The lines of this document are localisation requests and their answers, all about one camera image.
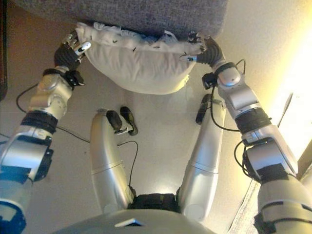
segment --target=humanoid robot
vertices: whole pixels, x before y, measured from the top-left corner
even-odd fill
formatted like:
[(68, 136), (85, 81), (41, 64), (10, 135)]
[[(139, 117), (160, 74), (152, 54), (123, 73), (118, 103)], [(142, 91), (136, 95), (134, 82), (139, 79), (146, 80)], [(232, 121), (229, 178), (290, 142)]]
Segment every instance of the humanoid robot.
[[(181, 57), (205, 63), (206, 95), (196, 121), (200, 133), (177, 193), (137, 196), (128, 186), (114, 134), (135, 135), (137, 127), (127, 107), (120, 115), (100, 109), (92, 122), (92, 181), (103, 214), (57, 233), (212, 233), (199, 222), (207, 217), (215, 195), (225, 107), (246, 146), (243, 172), (261, 183), (255, 226), (259, 233), (312, 233), (312, 198), (296, 179), (298, 166), (277, 126), (272, 125), (236, 65), (227, 62), (211, 37), (201, 40), (203, 53)], [(73, 32), (55, 53), (55, 68), (47, 69), (20, 126), (0, 158), (1, 233), (21, 233), (26, 225), (32, 184), (45, 178), (58, 120), (67, 110), (74, 87), (83, 85), (76, 68), (91, 42), (80, 44)], [(215, 87), (224, 99), (213, 98)]]

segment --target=gray fabric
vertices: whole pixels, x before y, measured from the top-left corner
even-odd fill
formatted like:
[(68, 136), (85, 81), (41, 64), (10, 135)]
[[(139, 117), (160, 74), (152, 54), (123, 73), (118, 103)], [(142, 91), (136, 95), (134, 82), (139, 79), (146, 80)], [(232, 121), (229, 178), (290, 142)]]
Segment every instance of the gray fabric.
[(146, 35), (171, 31), (186, 39), (190, 31), (217, 37), (228, 0), (14, 0), (40, 17), (76, 23), (98, 21)]

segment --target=black joint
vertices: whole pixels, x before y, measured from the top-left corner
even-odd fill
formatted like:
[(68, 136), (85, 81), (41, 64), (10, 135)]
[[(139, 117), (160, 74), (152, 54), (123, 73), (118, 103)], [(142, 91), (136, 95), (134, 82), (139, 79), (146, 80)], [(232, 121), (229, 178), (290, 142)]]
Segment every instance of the black joint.
[(57, 123), (58, 120), (46, 112), (31, 111), (26, 114), (25, 118), (21, 122), (21, 125), (41, 128), (53, 134), (56, 131)]
[(49, 75), (49, 74), (59, 74), (60, 76), (62, 76), (70, 85), (72, 90), (74, 89), (75, 86), (84, 85), (84, 80), (82, 76), (80, 75), (79, 71), (76, 71), (76, 70), (67, 71), (66, 73), (63, 73), (58, 69), (51, 68), (51, 69), (46, 69), (43, 72), (43, 76)]
[(128, 209), (157, 209), (178, 212), (174, 194), (144, 194), (134, 198)]
[(45, 76), (45, 75), (50, 75), (50, 74), (59, 74), (59, 75), (61, 75), (61, 76), (64, 76), (64, 75), (65, 75), (63, 72), (61, 72), (60, 70), (55, 69), (55, 68), (46, 69), (46, 70), (44, 70), (44, 72), (42, 73), (43, 76)]
[(49, 169), (50, 169), (50, 165), (52, 163), (51, 158), (52, 158), (53, 152), (54, 151), (52, 149), (46, 150), (46, 152), (42, 158), (41, 164), (38, 168), (38, 171), (36, 173), (34, 181), (42, 180), (47, 176)]
[(78, 85), (84, 85), (84, 80), (80, 75), (79, 71), (74, 70), (66, 72), (63, 78), (69, 83), (72, 88)]
[(54, 54), (54, 65), (65, 66), (69, 70), (75, 70), (80, 64), (78, 58), (79, 56), (68, 44), (62, 44)]
[(218, 75), (219, 75), (221, 72), (223, 72), (224, 70), (226, 70), (226, 69), (228, 69), (228, 68), (231, 68), (231, 67), (235, 67), (235, 68), (237, 69), (235, 63), (228, 62), (228, 63), (225, 63), (225, 64), (223, 64), (222, 66), (220, 66), (220, 67), (214, 72), (214, 74), (215, 74), (216, 77), (218, 77)]
[(273, 222), (264, 222), (262, 213), (257, 214), (254, 217), (254, 227), (259, 234), (275, 233), (276, 228)]
[(271, 124), (262, 108), (250, 109), (239, 115), (235, 122), (242, 134)]
[(216, 84), (217, 84), (217, 79), (218, 79), (218, 76), (216, 76), (214, 73), (207, 73), (205, 74), (201, 80), (203, 82), (203, 86), (204, 88), (207, 90), (207, 89), (210, 89), (211, 87), (215, 87)]
[(0, 215), (0, 233), (21, 233), (26, 227), (26, 220), (20, 207), (7, 201), (0, 201), (0, 205), (11, 207), (16, 211), (15, 215), (10, 221), (3, 220), (2, 216)]
[(282, 164), (274, 164), (257, 170), (261, 184), (274, 180), (288, 180), (288, 174)]

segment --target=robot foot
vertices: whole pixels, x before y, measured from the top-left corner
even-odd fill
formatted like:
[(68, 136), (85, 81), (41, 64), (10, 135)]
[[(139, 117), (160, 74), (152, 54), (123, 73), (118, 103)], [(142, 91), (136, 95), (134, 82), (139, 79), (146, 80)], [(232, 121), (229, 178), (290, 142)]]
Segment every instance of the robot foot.
[(201, 125), (203, 119), (204, 119), (204, 116), (205, 116), (205, 113), (208, 109), (208, 104), (210, 103), (210, 99), (211, 99), (211, 94), (206, 94), (203, 99), (201, 100), (201, 103), (200, 103), (200, 108), (197, 112), (197, 116), (196, 116), (196, 123)]
[(120, 114), (133, 127), (133, 130), (129, 131), (128, 133), (131, 136), (138, 134), (137, 126), (135, 123), (135, 118), (133, 117), (133, 114), (130, 111), (130, 109), (126, 106), (123, 106), (120, 108)]

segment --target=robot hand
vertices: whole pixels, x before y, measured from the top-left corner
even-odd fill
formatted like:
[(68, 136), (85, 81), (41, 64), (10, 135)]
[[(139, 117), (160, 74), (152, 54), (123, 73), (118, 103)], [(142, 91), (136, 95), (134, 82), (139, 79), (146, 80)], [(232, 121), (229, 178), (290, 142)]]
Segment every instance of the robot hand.
[(54, 54), (54, 65), (68, 67), (70, 71), (76, 70), (81, 63), (84, 52), (91, 47), (91, 43), (86, 41), (79, 44), (76, 31), (68, 34), (58, 50)]

